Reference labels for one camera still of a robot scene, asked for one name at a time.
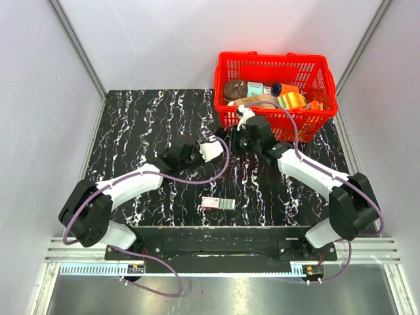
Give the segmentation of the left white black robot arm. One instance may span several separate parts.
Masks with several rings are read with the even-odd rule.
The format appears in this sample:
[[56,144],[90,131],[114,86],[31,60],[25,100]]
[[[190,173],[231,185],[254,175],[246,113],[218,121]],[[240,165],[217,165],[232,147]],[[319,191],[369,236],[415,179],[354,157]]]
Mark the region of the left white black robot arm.
[[142,252],[137,234],[126,224],[114,222],[112,212],[133,198],[160,189],[165,180],[188,184],[177,176],[228,153],[226,143],[219,138],[202,144],[178,144],[125,175],[99,182],[79,181],[58,216],[65,228],[63,243],[83,247],[103,243],[119,247],[127,259],[136,259]]

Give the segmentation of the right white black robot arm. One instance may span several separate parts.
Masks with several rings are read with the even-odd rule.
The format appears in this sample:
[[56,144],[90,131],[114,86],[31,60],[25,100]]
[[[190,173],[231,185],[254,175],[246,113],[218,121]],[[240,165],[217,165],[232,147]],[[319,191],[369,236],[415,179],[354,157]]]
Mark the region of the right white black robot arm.
[[265,117],[253,116],[229,127],[227,137],[234,153],[255,153],[261,161],[299,180],[328,202],[328,218],[307,230],[298,244],[304,259],[315,259],[323,246],[336,240],[352,241],[379,219],[380,210],[365,175],[335,171],[310,159],[292,143],[277,141]]

